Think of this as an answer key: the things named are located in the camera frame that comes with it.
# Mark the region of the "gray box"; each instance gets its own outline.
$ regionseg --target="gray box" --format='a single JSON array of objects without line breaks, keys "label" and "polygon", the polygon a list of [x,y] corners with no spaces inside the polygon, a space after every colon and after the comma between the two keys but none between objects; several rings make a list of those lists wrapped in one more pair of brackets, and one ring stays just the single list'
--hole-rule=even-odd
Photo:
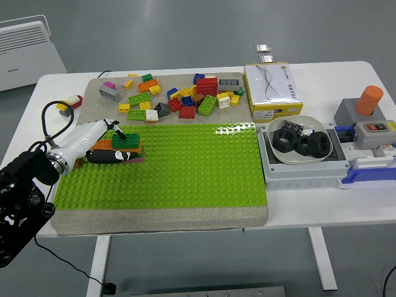
[{"label": "gray box", "polygon": [[361,114],[357,113],[355,106],[358,101],[359,98],[344,98],[341,101],[341,104],[334,116],[334,121],[338,127],[353,126],[358,122],[386,120],[379,106],[376,107],[370,116],[362,116]]}]

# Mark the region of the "yellow lego brick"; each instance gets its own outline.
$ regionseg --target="yellow lego brick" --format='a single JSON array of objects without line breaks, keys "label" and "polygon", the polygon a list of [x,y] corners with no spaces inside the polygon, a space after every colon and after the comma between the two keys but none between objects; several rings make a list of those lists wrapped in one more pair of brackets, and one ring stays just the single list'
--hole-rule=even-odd
[{"label": "yellow lego brick", "polygon": [[130,88],[132,88],[134,85],[134,81],[132,79],[127,79],[124,83],[123,83],[123,89],[125,90],[129,90]]},{"label": "yellow lego brick", "polygon": [[217,99],[223,99],[223,98],[225,98],[225,97],[229,97],[227,93],[220,93],[220,94],[217,94]]},{"label": "yellow lego brick", "polygon": [[239,103],[239,95],[233,95],[231,97],[231,105],[232,106],[237,106]]},{"label": "yellow lego brick", "polygon": [[[68,105],[71,105],[70,102],[68,102],[68,101],[66,101],[66,100],[61,100],[61,102],[67,103]],[[62,110],[62,111],[67,110],[66,105],[63,105],[63,104],[60,104],[60,103],[58,103],[58,104],[56,105],[56,108],[59,109],[59,110]]]},{"label": "yellow lego brick", "polygon": [[140,110],[151,110],[151,103],[149,101],[139,103]]},{"label": "yellow lego brick", "polygon": [[161,93],[161,87],[159,85],[154,85],[153,87],[148,88],[150,90],[151,95],[156,95]]},{"label": "yellow lego brick", "polygon": [[177,99],[181,100],[181,93],[180,93],[180,91],[177,91],[176,93],[173,93],[173,94],[171,95],[171,100],[172,100],[173,98],[177,98]]},{"label": "yellow lego brick", "polygon": [[197,85],[192,85],[192,87],[189,89],[189,93],[191,97],[197,95]]},{"label": "yellow lego brick", "polygon": [[131,108],[131,106],[129,104],[120,104],[120,105],[118,105],[118,111],[120,113],[127,113],[130,108]]},{"label": "yellow lego brick", "polygon": [[182,97],[187,97],[187,96],[190,95],[190,90],[189,90],[188,88],[183,88],[183,89],[180,91],[180,94],[181,94]]}]

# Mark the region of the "small metal object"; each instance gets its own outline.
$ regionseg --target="small metal object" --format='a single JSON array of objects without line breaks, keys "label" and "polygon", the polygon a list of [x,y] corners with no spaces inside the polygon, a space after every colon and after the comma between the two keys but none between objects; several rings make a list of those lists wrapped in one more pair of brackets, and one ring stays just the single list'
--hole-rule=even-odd
[{"label": "small metal object", "polygon": [[259,60],[261,63],[272,63],[275,62],[275,59],[273,58],[273,56],[271,54],[266,54],[263,56],[259,56]]},{"label": "small metal object", "polygon": [[269,45],[254,45],[254,51],[257,53],[270,53],[271,47]]}]

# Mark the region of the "control box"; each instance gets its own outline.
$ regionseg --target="control box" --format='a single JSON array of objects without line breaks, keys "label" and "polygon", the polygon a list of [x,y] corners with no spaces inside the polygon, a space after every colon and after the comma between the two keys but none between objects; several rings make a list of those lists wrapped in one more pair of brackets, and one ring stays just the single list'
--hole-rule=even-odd
[{"label": "control box", "polygon": [[359,122],[353,139],[362,150],[375,150],[381,145],[396,143],[395,121]]}]

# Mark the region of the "blue lego brick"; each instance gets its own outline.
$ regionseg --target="blue lego brick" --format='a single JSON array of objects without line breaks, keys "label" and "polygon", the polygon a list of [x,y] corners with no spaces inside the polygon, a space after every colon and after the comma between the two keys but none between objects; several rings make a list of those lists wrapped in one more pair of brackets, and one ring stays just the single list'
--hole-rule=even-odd
[{"label": "blue lego brick", "polygon": [[196,73],[194,76],[194,85],[197,84],[197,79],[204,79],[204,78],[205,78],[205,74]]},{"label": "blue lego brick", "polygon": [[169,91],[167,91],[166,96],[168,97],[168,101],[171,100],[171,95],[179,91],[176,88],[171,88]]},{"label": "blue lego brick", "polygon": [[181,104],[183,106],[194,106],[194,101],[191,96],[181,97]]}]

